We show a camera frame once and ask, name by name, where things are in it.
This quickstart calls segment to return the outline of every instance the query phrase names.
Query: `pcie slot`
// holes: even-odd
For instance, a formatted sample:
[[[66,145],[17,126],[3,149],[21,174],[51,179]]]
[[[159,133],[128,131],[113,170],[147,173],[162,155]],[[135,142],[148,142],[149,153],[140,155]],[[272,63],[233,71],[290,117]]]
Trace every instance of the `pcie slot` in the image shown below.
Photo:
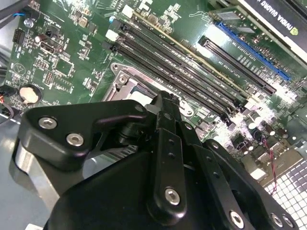
[[[201,97],[206,97],[207,100],[210,100],[212,104],[214,104],[215,106],[220,105],[227,111],[231,111],[231,112],[234,111],[234,108],[229,106],[233,102],[230,102],[226,100],[225,98],[221,98],[220,95],[216,95],[216,93],[212,92],[212,89],[211,89],[211,92],[204,91],[202,88],[203,82],[202,83],[194,82],[193,80],[196,80],[196,79],[193,78],[193,76],[188,76],[187,73],[184,72],[182,68],[179,68],[178,66],[176,66],[176,64],[172,63],[169,59],[167,58],[163,59],[163,56],[161,54],[159,55],[156,54],[155,52],[136,43],[134,40],[130,39],[129,37],[126,37],[125,44],[128,44],[128,46],[132,47],[133,49],[135,49],[137,52],[144,55],[145,57],[149,57],[155,62],[157,62],[160,66],[162,66],[165,70],[167,70],[172,76],[178,77],[179,78],[178,81],[182,81],[183,83],[189,85],[190,88],[193,88],[193,91],[195,92],[198,91],[196,94],[198,94]]]
[[[158,62],[161,66],[163,66],[172,75],[180,77],[182,81],[189,83],[193,88],[200,91],[201,94],[206,95],[216,104],[220,104],[224,108],[233,110],[233,108],[229,106],[234,103],[233,101],[229,101],[226,98],[222,97],[218,92],[215,92],[208,84],[201,81],[198,76],[189,75],[184,69],[171,62],[171,60],[164,57],[162,54],[157,54],[147,49],[146,47],[132,40],[130,37],[126,37],[125,43],[136,49],[138,52],[142,53],[144,56],[154,57],[154,60]]]
[[[124,45],[123,43],[116,43],[116,45],[111,47],[110,49],[113,51],[114,50],[118,51],[120,54],[131,58],[136,63],[139,63],[144,68],[147,68],[149,71],[154,73],[154,75],[161,78],[164,82],[171,84],[174,88],[178,88],[179,91],[182,91],[182,93],[186,97],[193,99],[194,101],[200,103],[201,106],[211,110],[213,113],[220,116],[222,120],[225,121],[228,119],[228,115],[225,111],[223,111],[223,109],[221,110],[217,108],[215,105],[211,104],[205,98],[197,95],[195,92],[189,91],[188,88],[185,87],[185,85],[182,85],[178,83],[176,80],[174,80],[167,71],[159,68],[157,63],[143,59],[138,54],[136,54],[130,47]]]
[[[244,73],[245,76],[247,76],[254,84],[256,84],[256,86],[259,86],[261,89],[263,89],[263,91],[265,91],[268,95],[272,95],[276,92],[275,88],[267,84],[262,78],[257,76],[251,70],[247,69],[240,62],[235,60],[232,56],[228,55],[209,39],[206,40],[203,46],[206,49],[209,49],[211,52],[214,52],[215,54],[225,59],[229,64],[238,69],[240,72]]]
[[[177,65],[182,66],[183,70],[188,73],[189,75],[192,75],[194,79],[199,81],[199,84],[207,84],[209,87],[211,87],[213,90],[217,91],[219,94],[223,95],[227,100],[233,104],[236,104],[237,98],[234,97],[232,94],[226,92],[222,88],[219,88],[210,81],[209,79],[205,77],[201,77],[201,73],[196,73],[196,71],[192,70],[192,67],[189,65],[189,62],[192,61],[186,58],[186,55],[181,53],[178,50],[175,50],[173,47],[171,47],[167,42],[163,41],[161,38],[159,38],[156,34],[148,30],[145,26],[138,22],[133,22],[134,26],[138,27],[138,29],[128,26],[125,27],[126,35],[133,35],[134,37],[137,37],[138,39],[143,40],[153,48],[155,48],[157,51],[163,53],[168,59],[175,62]],[[199,66],[195,62],[193,62],[193,65],[197,65],[201,71],[206,72],[207,74],[210,74],[207,70],[205,70],[203,67]]]
[[[301,21],[307,24],[307,10],[297,2],[297,0],[280,0],[290,11],[292,11]]]
[[[191,84],[191,82],[187,81],[183,77],[179,76],[178,73],[175,73],[171,69],[168,68],[168,66],[163,63],[162,61],[159,61],[158,58],[152,58],[149,53],[150,51],[139,46],[136,43],[133,43],[132,40],[125,40],[123,43],[124,45],[127,45],[128,47],[132,48],[134,51],[140,53],[143,57],[146,57],[144,59],[149,60],[149,63],[156,67],[160,73],[170,77],[173,79],[176,83],[179,83],[189,89],[194,94],[198,95],[200,98],[206,100],[211,105],[217,107],[221,111],[228,111],[227,105],[223,104],[221,101],[218,101],[216,98],[212,98],[209,94],[205,93],[204,91],[200,90],[199,88],[195,87],[195,85]]]
[[[229,30],[223,23],[216,23],[215,25],[225,34],[227,34],[231,39],[237,42],[241,47],[250,52],[255,58],[261,61],[265,66],[274,71],[276,74],[280,75],[284,80],[286,81],[291,80],[291,78],[287,74],[283,73],[281,70],[277,69],[274,65],[268,62],[262,55],[257,53],[252,47],[250,47],[248,44],[242,41],[235,33]]]

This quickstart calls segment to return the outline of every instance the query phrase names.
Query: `capacitor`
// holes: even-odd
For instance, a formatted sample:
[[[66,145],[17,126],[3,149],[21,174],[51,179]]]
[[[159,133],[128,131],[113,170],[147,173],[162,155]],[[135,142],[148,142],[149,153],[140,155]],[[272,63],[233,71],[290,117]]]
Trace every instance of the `capacitor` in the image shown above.
[[[265,125],[264,129],[265,129],[271,136],[274,136],[274,135],[275,135],[275,131],[274,131],[274,129],[272,128],[272,126],[270,126],[270,125]]]
[[[247,127],[248,127],[249,129],[254,129],[254,128],[256,128],[256,126],[257,126],[257,125],[253,122],[252,119],[247,120],[247,121],[246,121],[246,125],[247,125]]]
[[[254,149],[249,140],[245,141],[245,146],[249,151],[252,151]]]
[[[248,148],[246,146],[244,146],[242,149],[241,149],[241,152],[244,154],[244,155],[247,155],[248,154]]]
[[[282,138],[288,138],[289,137],[287,130],[284,130],[283,128],[278,128],[277,134],[279,136],[281,136]]]
[[[256,141],[258,141],[258,142],[262,142],[263,141],[263,133],[259,129],[253,130],[250,134],[252,135],[252,137]]]
[[[36,43],[40,43],[40,42],[45,41],[45,40],[47,40],[47,36],[45,34],[40,34],[40,35],[38,35],[34,38],[34,41]]]
[[[219,139],[219,137],[220,137],[220,136],[218,135],[218,133],[212,133],[212,139],[213,139],[213,140],[216,140],[216,141],[217,141],[217,140]]]
[[[256,112],[251,115],[251,118],[253,118],[256,124],[259,124],[262,121],[261,116]]]

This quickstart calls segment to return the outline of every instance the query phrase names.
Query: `chip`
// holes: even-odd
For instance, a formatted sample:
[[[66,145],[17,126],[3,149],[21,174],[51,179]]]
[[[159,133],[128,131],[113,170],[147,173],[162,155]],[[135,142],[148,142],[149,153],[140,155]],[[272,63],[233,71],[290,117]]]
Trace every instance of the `chip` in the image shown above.
[[[78,24],[81,27],[85,28],[87,26],[87,24],[88,24],[87,18],[84,18],[84,17],[80,18]]]

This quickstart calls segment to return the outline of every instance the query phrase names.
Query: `green circuit board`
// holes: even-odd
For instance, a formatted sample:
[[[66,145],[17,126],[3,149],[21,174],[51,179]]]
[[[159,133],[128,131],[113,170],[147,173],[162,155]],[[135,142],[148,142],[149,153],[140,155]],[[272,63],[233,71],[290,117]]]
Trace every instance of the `green circuit board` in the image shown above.
[[[155,33],[167,40],[167,37],[161,34],[163,32],[183,47],[189,47],[190,53],[185,53],[191,60],[197,61],[197,58],[193,58],[193,55],[196,55],[210,63],[212,66],[206,66],[209,72],[204,74],[206,78],[218,77],[228,85],[229,91],[234,91],[237,86],[241,90],[239,92],[247,92],[246,95],[253,95],[258,99],[261,108],[259,113],[269,123],[272,123],[275,117],[277,122],[273,124],[274,127],[284,127],[288,115],[305,102],[306,75],[301,71],[297,74],[292,71],[290,74],[293,81],[281,86],[283,80],[280,77],[216,28],[214,19],[209,15],[214,8],[206,0],[45,0],[40,4],[32,1],[30,6],[40,15],[35,20],[33,28],[26,27],[24,18],[20,19],[18,29],[25,32],[25,38],[22,45],[14,44],[12,62],[5,83],[17,89],[32,84],[41,91],[42,99],[35,104],[26,104],[20,95],[16,94],[5,98],[5,101],[21,112],[35,106],[94,103],[102,101],[112,85],[115,78],[110,68],[112,63],[139,67],[146,73],[146,68],[138,66],[130,58],[102,48],[102,43],[107,40],[110,18],[129,21],[122,15],[126,5],[133,8],[147,22],[157,19],[154,22],[158,29],[154,30]],[[48,30],[57,34],[52,41],[56,49],[52,52],[46,52],[46,48],[35,42],[38,35],[43,35]],[[225,64],[210,55],[202,55],[199,41],[204,36],[274,86],[277,89],[276,94],[271,97],[261,92],[256,94],[257,87],[254,92],[248,91],[254,87],[249,80],[237,76]],[[236,98],[242,100],[239,93]],[[186,121],[194,126],[201,120],[210,124],[208,130],[199,135],[202,140],[211,138],[212,132],[218,132],[223,136],[222,144],[227,144],[238,132],[247,132],[243,119],[237,122],[235,129],[229,131],[215,113],[202,108],[195,101],[188,103],[194,109],[194,114],[183,117]]]

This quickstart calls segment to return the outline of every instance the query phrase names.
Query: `black ram slot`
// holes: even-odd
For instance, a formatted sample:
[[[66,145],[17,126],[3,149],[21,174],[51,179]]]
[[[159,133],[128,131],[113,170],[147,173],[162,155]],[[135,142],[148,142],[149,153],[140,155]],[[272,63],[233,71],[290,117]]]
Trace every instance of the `black ram slot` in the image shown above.
[[[179,60],[179,58],[177,58],[175,55],[172,55],[171,52],[169,52],[169,51],[165,50],[165,48],[159,46],[159,44],[156,41],[153,41],[152,39],[147,39],[147,37],[145,35],[143,35],[142,33],[140,33],[140,32],[138,32],[138,33],[131,33],[131,34],[133,34],[134,36],[136,36],[139,39],[143,40],[144,42],[148,43],[148,45],[151,46],[152,49],[156,49],[157,52],[163,53],[163,55],[165,56],[164,58],[172,60],[174,62],[174,64],[177,64],[178,66],[180,66],[180,68],[183,71],[185,71],[187,74],[193,76],[193,78],[196,81],[198,81],[198,84],[200,84],[200,85],[205,85],[205,84],[209,85],[209,87],[211,87],[212,89],[217,91],[217,93],[219,93],[220,97],[222,95],[224,98],[226,98],[228,100],[228,103],[235,104],[234,101],[237,100],[236,97],[234,97],[231,94],[227,93],[223,89],[216,87],[209,79],[200,77],[199,74],[196,73],[195,71],[192,71],[191,68],[189,68],[187,66],[187,64],[185,65],[185,63],[182,60]]]
[[[204,90],[202,90],[199,85],[195,84],[194,82],[189,80],[189,76],[184,75],[182,73],[182,69],[177,69],[172,65],[175,65],[171,62],[166,62],[166,60],[162,59],[162,55],[157,55],[156,53],[152,52],[151,50],[141,46],[140,44],[137,44],[134,40],[126,37],[125,44],[135,49],[137,52],[142,54],[144,57],[150,58],[152,61],[157,62],[159,65],[161,65],[164,69],[167,70],[174,78],[180,77],[180,80],[186,84],[187,86],[193,88],[193,91],[201,96],[202,98],[206,98],[209,102],[214,104],[215,106],[218,106],[226,111],[234,111],[232,107],[229,106],[229,102],[224,102],[220,98],[214,97],[213,94],[210,94]]]
[[[149,44],[151,47],[153,47],[156,50],[158,50],[159,52],[163,53],[165,56],[167,56],[170,60],[175,62],[177,65],[182,65],[186,71],[189,71],[191,73],[190,70],[192,69],[192,67],[190,65],[188,65],[187,62],[192,62],[192,61],[189,58],[187,58],[187,56],[185,54],[183,54],[181,51],[178,51],[176,48],[170,46],[167,42],[163,41],[163,39],[159,38],[156,34],[151,32],[146,26],[144,26],[144,25],[142,25],[138,22],[134,22],[134,24],[135,24],[135,26],[138,27],[138,29],[132,27],[131,25],[124,26],[124,29],[122,29],[122,30],[128,31],[126,33],[126,35],[129,35],[129,33],[131,33],[131,35],[143,40],[144,42]],[[210,74],[207,70],[205,70],[203,67],[201,67],[200,65],[198,65],[194,61],[193,61],[193,64],[197,65],[198,68],[201,69],[203,72],[207,72],[207,74]],[[222,88],[217,87],[215,85],[215,83],[213,83],[211,80],[209,80],[207,78],[200,77],[202,75],[201,73],[199,73],[199,72],[196,73],[195,71],[193,71],[193,73],[194,73],[194,76],[197,76],[199,80],[201,80],[201,81],[207,83],[208,85],[210,85],[210,87],[217,90],[221,95],[226,97],[228,100],[230,100],[230,101],[236,101],[237,100],[237,98],[234,97],[233,95],[231,95],[229,92],[226,92]]]
[[[262,78],[254,74],[251,70],[247,69],[240,62],[235,60],[232,56],[228,55],[221,48],[219,48],[216,44],[214,44],[209,39],[206,39],[203,47],[210,50],[211,52],[217,54],[221,58],[225,59],[230,65],[235,67],[237,70],[242,72],[245,76],[247,76],[256,86],[261,88],[268,95],[273,95],[276,92],[276,89],[273,88],[270,84],[266,83]]]
[[[131,48],[129,47],[125,47],[124,44],[120,44],[117,43],[116,44],[116,49],[117,51],[122,54],[125,55],[129,58],[131,58],[133,61],[139,63],[140,65],[142,65],[144,68],[149,69],[150,71],[152,71],[154,74],[156,74],[157,76],[159,76],[159,78],[161,78],[162,80],[164,80],[165,82],[173,85],[175,88],[178,88],[180,91],[182,91],[186,97],[189,97],[191,99],[193,99],[194,101],[200,103],[201,106],[211,110],[212,112],[214,112],[216,115],[220,116],[220,118],[223,121],[228,120],[228,114],[225,111],[220,110],[219,108],[216,108],[214,105],[212,104],[208,104],[208,101],[206,101],[205,99],[203,99],[202,97],[194,94],[194,92],[190,92],[187,90],[187,88],[185,86],[179,85],[176,81],[174,81],[171,77],[167,78],[167,72],[164,72],[163,70],[161,70],[160,68],[158,68],[157,66],[155,66],[154,63],[149,62],[145,59],[143,59],[142,57],[138,56],[136,53],[134,53]]]
[[[165,69],[167,69],[169,72],[171,72],[172,75],[180,76],[182,81],[188,82],[188,84],[190,84],[193,88],[198,89],[201,92],[201,94],[205,94],[214,103],[220,104],[225,109],[229,108],[229,110],[233,110],[233,108],[229,106],[230,104],[233,103],[232,101],[228,101],[225,98],[223,98],[223,99],[226,100],[226,102],[223,101],[222,98],[218,97],[220,95],[214,94],[213,90],[210,87],[208,87],[208,90],[211,90],[210,93],[206,92],[202,88],[200,88],[200,86],[204,85],[205,83],[203,81],[200,81],[198,76],[189,76],[186,72],[184,72],[184,70],[182,68],[176,66],[175,63],[170,62],[170,60],[167,59],[166,57],[163,57],[162,55],[157,55],[153,51],[151,51],[151,50],[141,46],[140,44],[136,43],[136,41],[130,39],[129,37],[126,37],[125,43],[127,43],[129,46],[133,47],[134,49],[136,49],[138,52],[142,53],[146,57],[147,56],[148,57],[155,56],[154,61],[158,62],[161,66],[163,66]],[[196,84],[195,82],[193,82],[189,79],[193,79],[195,81],[198,80],[198,82]]]

